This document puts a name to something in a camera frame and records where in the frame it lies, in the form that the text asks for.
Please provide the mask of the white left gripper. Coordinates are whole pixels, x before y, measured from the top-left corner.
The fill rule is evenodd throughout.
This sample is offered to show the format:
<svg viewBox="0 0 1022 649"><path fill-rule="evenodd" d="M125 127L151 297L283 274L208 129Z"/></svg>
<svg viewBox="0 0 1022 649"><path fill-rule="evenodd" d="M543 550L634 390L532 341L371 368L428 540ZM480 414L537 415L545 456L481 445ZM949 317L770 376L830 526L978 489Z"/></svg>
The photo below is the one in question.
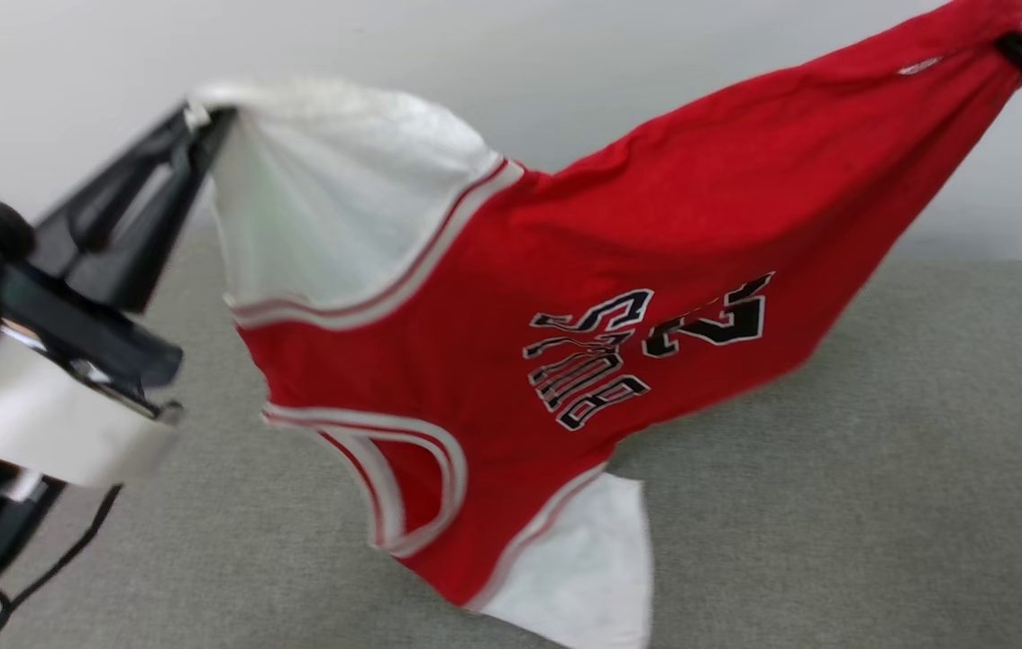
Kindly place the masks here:
<svg viewBox="0 0 1022 649"><path fill-rule="evenodd" d="M0 285L0 462L102 488L151 475L176 446L172 385L180 347L130 317L160 283L183 226L234 123L235 108L187 104L165 115L36 226L30 262L68 274L104 257L104 304L25 266Z"/></svg>

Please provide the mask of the red and white basketball jersey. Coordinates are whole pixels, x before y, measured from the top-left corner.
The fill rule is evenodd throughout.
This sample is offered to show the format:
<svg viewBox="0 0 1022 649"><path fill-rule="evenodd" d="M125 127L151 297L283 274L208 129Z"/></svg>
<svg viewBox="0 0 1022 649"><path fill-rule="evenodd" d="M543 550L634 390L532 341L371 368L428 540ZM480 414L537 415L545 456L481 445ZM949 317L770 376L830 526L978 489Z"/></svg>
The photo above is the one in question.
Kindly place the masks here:
<svg viewBox="0 0 1022 649"><path fill-rule="evenodd" d="M804 364L1021 78L1022 0L948 0L548 174L448 108L309 77L194 91L268 422L341 454L370 545L566 649L647 649L631 434Z"/></svg>

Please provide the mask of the grey fabric sofa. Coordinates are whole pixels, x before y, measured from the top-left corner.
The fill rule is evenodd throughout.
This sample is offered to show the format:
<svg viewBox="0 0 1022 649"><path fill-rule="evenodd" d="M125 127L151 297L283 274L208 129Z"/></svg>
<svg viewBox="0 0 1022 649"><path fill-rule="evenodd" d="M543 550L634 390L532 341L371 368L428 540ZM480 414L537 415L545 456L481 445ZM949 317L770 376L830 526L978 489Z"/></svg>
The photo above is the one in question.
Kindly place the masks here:
<svg viewBox="0 0 1022 649"><path fill-rule="evenodd" d="M346 465L260 421L214 234L150 325L183 439L0 649L556 649L366 543ZM891 260L802 369L632 436L651 649L1022 649L1022 261Z"/></svg>

